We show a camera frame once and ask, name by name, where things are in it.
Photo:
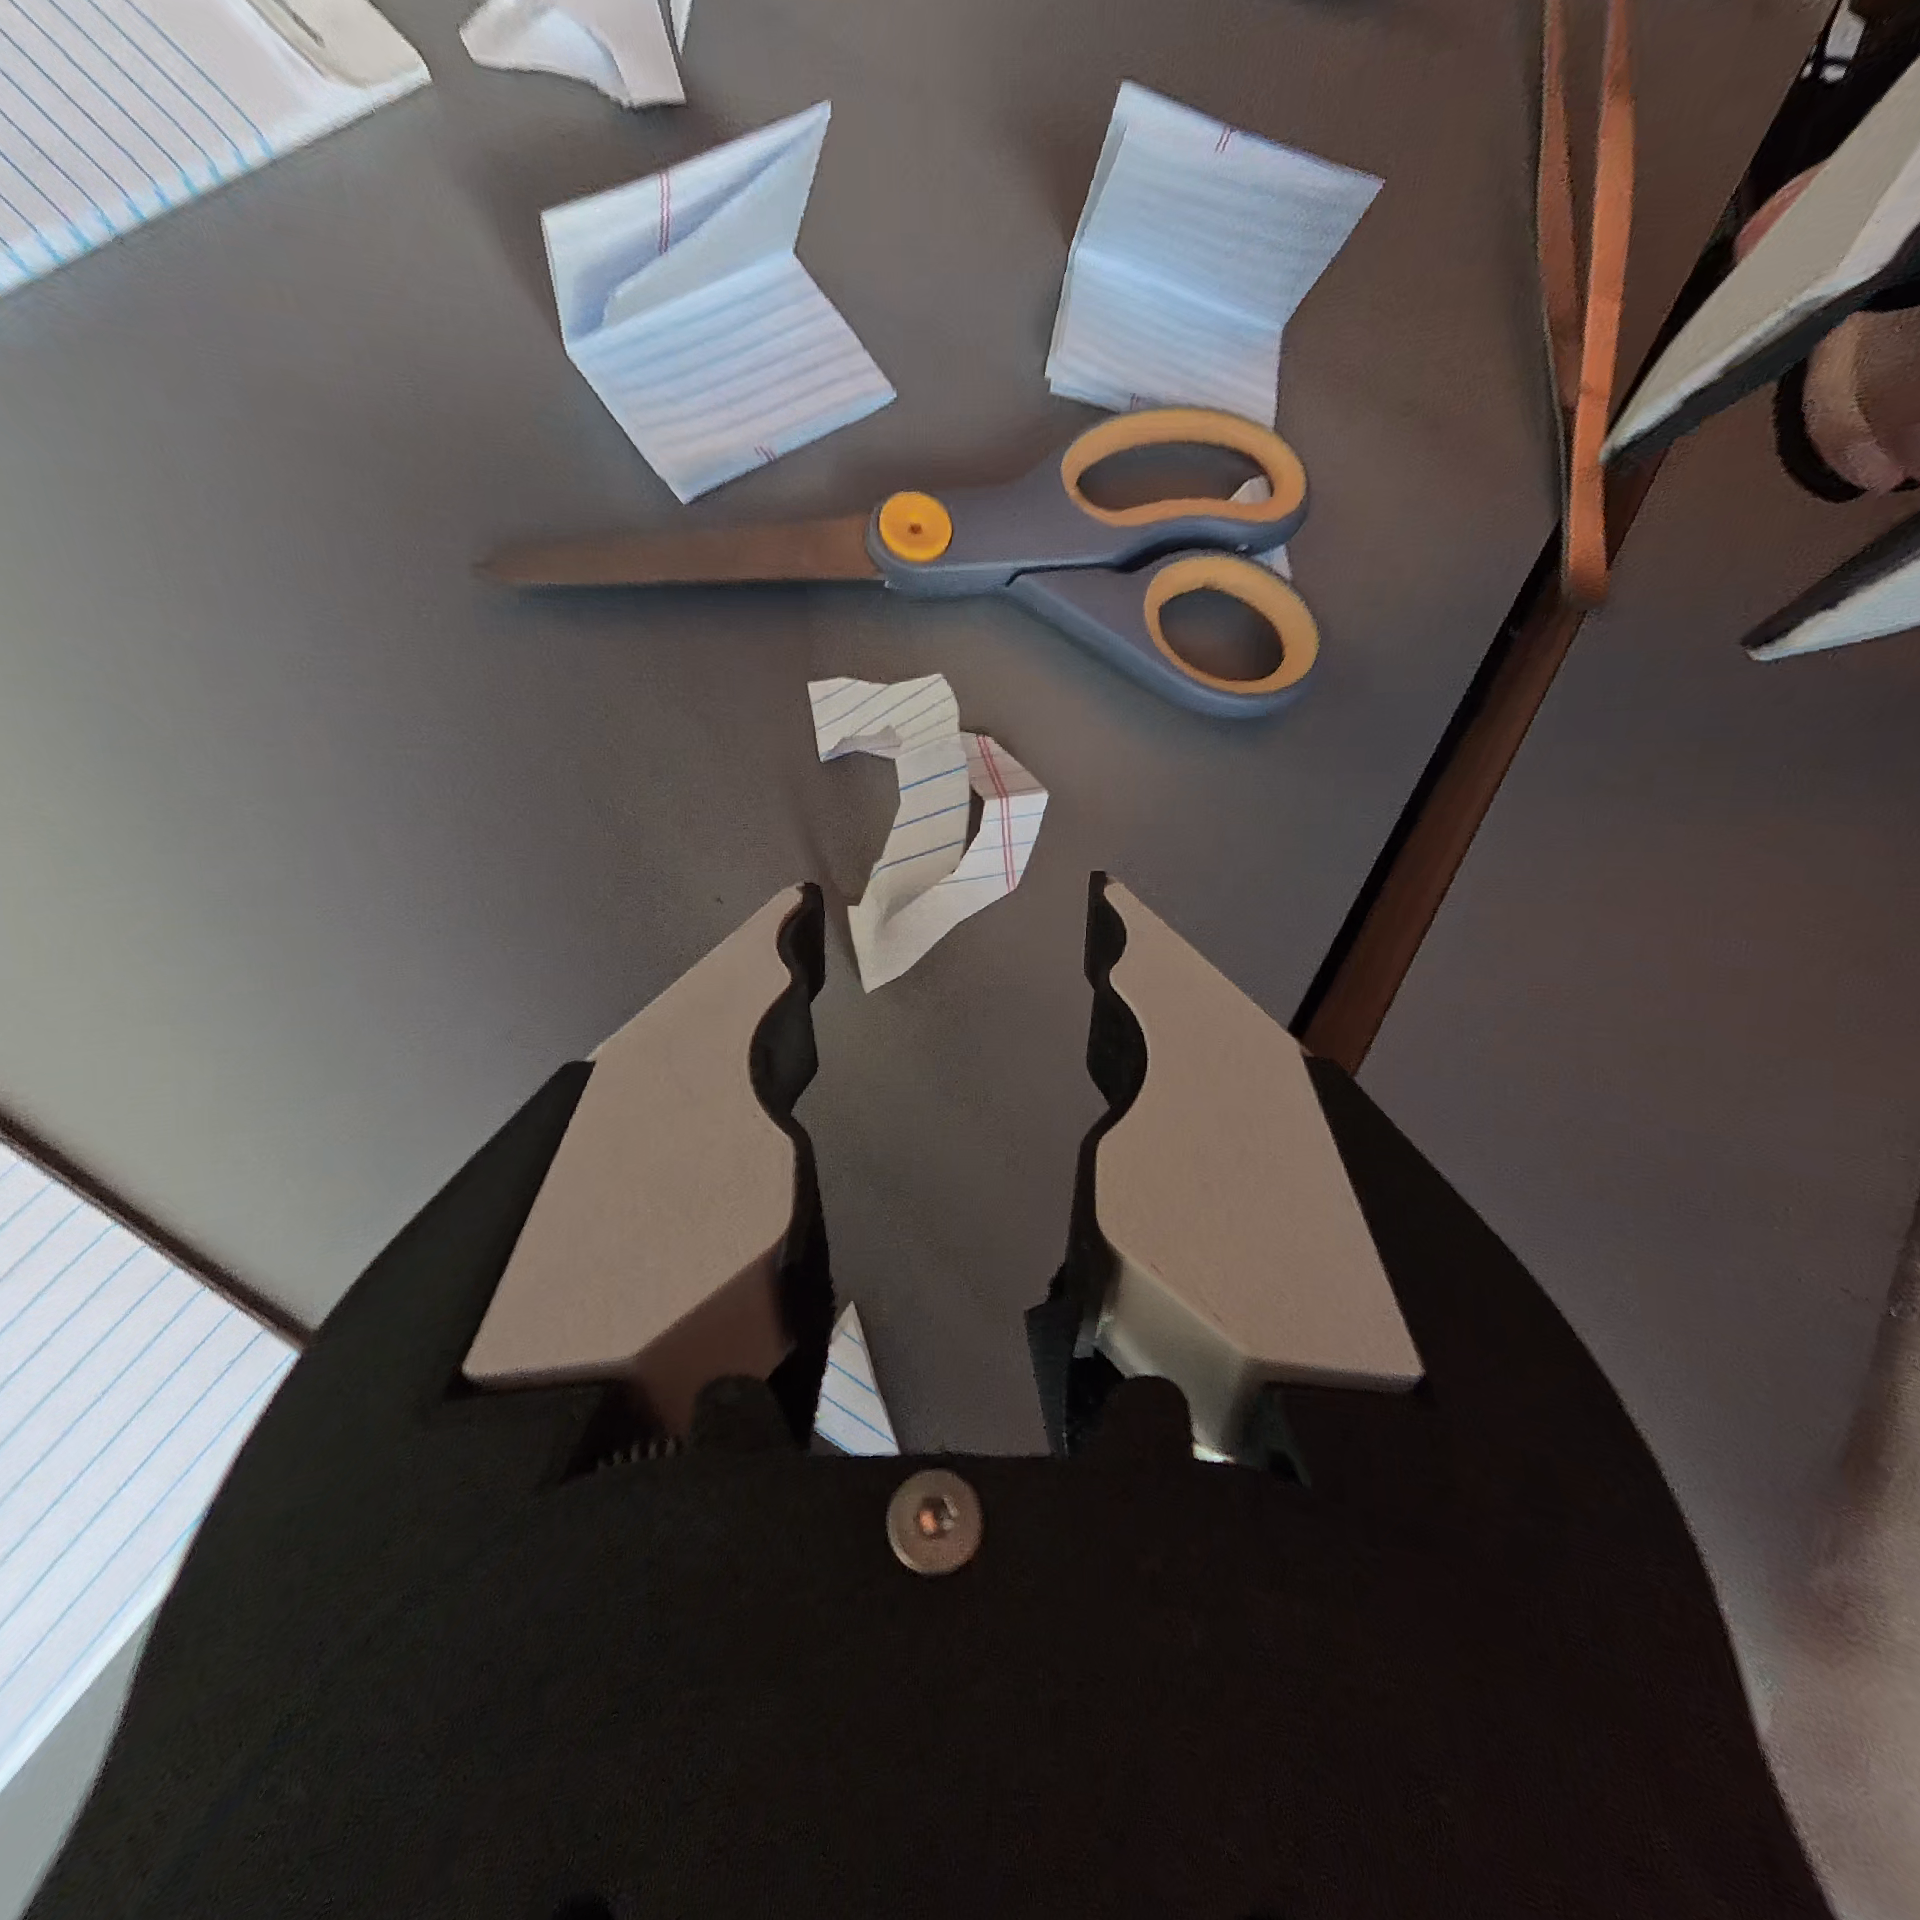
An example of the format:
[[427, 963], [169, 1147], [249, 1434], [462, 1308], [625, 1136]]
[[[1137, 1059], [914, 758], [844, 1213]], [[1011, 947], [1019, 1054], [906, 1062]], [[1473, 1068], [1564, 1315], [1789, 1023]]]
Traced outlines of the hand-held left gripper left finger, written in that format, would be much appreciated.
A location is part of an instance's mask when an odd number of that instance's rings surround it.
[[682, 1439], [707, 1384], [745, 1375], [810, 1439], [832, 1272], [798, 1103], [822, 983], [826, 898], [805, 879], [600, 1043], [469, 1384], [613, 1384], [644, 1436]]

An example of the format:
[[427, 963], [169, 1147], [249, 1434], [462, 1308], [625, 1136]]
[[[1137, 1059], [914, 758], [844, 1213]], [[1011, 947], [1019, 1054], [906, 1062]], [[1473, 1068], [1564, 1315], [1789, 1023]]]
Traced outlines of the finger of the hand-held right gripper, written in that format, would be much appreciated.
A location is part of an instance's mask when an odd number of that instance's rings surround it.
[[1918, 69], [1909, 64], [1645, 371], [1601, 459], [1648, 458], [1785, 372], [1916, 270], [1916, 230]]
[[1918, 629], [1918, 516], [1888, 527], [1739, 644], [1756, 660], [1836, 652]]

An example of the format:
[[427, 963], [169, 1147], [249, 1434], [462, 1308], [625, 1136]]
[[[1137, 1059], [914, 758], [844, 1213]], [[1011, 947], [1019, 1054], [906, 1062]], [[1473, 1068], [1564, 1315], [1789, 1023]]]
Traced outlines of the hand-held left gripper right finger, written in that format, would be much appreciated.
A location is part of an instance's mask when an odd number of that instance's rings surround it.
[[1064, 1264], [1027, 1311], [1046, 1444], [1172, 1382], [1190, 1450], [1292, 1463], [1285, 1394], [1425, 1380], [1307, 1052], [1124, 882], [1088, 878], [1088, 1078]]

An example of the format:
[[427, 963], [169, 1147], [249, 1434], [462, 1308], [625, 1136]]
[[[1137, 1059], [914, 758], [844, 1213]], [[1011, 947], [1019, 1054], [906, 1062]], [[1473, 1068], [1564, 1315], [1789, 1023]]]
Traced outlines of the lined paper piece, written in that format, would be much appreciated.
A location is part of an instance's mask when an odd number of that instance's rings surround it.
[[877, 992], [1018, 888], [1050, 792], [998, 740], [963, 726], [947, 677], [817, 678], [808, 704], [821, 762], [866, 755], [896, 770], [896, 819], [849, 908], [860, 984]]

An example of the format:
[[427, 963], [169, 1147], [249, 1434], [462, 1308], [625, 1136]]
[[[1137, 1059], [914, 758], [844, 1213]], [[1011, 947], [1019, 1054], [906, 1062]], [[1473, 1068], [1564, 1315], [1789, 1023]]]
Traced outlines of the grey orange-handled scissors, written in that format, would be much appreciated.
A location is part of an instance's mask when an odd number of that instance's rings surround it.
[[[1088, 495], [1091, 468], [1181, 445], [1252, 462], [1267, 494], [1156, 495], [1129, 507]], [[1162, 700], [1241, 720], [1292, 704], [1321, 653], [1306, 598], [1264, 562], [1296, 538], [1307, 510], [1306, 464], [1270, 426], [1174, 405], [1096, 422], [1001, 487], [898, 488], [866, 515], [515, 542], [474, 568], [542, 592], [880, 584], [918, 600], [1005, 596]], [[1200, 592], [1261, 616], [1278, 666], [1233, 678], [1190, 662], [1168, 640], [1166, 612]]]

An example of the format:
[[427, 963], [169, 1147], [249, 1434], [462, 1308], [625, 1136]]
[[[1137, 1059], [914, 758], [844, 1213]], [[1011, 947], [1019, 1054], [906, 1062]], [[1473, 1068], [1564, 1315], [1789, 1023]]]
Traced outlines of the person's right hand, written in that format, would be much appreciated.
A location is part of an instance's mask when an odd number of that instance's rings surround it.
[[1814, 498], [1916, 491], [1916, 261], [1774, 383], [1772, 436], [1789, 479]]

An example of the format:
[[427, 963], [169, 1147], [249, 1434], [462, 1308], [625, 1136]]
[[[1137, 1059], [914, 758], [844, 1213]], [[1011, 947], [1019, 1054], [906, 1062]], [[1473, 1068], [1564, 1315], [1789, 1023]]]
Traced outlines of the brown tweezers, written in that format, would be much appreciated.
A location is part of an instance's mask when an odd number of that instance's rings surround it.
[[1558, 578], [1566, 603], [1578, 611], [1597, 608], [1612, 576], [1602, 445], [1617, 383], [1638, 162], [1630, 4], [1610, 2], [1602, 28], [1590, 220], [1580, 228], [1569, 122], [1569, 20], [1561, 2], [1542, 2], [1534, 254], [1558, 414]]

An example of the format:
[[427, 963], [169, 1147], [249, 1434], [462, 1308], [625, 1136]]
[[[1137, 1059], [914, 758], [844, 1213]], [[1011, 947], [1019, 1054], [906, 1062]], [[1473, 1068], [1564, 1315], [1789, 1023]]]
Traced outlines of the lined paper sheet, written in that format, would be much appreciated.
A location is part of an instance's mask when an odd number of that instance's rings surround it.
[[298, 1349], [2, 1150], [2, 1783], [149, 1623]]

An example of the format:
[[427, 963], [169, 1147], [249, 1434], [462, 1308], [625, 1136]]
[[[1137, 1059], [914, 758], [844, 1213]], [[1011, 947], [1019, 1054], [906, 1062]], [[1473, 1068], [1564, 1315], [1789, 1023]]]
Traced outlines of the large folded lined paper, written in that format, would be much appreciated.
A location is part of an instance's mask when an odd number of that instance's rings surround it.
[[566, 356], [682, 502], [896, 400], [798, 259], [829, 122], [817, 103], [542, 213]]

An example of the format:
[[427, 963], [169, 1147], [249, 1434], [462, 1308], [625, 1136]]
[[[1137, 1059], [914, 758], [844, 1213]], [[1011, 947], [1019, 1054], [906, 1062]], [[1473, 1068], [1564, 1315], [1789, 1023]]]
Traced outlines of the white folded paper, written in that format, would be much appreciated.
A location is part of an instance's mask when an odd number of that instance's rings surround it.
[[684, 106], [691, 2], [485, 2], [460, 28], [469, 56], [577, 80], [614, 106]]

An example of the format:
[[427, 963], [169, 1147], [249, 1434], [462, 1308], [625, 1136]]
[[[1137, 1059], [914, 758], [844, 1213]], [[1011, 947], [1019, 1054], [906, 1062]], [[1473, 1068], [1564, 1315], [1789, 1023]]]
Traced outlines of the lined writing pad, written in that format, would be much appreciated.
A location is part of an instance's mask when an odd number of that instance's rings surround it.
[[4, 2], [2, 290], [427, 83], [369, 2]]

